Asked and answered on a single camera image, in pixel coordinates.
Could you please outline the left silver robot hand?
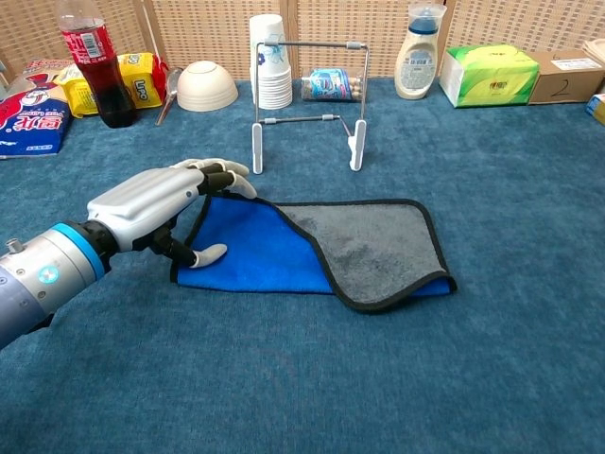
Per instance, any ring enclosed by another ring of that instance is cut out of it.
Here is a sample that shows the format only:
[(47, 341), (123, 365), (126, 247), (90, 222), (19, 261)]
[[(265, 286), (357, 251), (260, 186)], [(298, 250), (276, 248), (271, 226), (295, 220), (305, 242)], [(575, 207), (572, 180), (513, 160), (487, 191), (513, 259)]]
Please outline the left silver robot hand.
[(142, 171), (87, 204), (89, 221), (103, 225), (121, 253), (152, 249), (190, 269), (209, 266), (227, 252), (214, 244), (194, 251), (171, 237), (178, 215), (200, 196), (228, 189), (257, 197), (247, 181), (249, 169), (221, 158), (187, 159)]

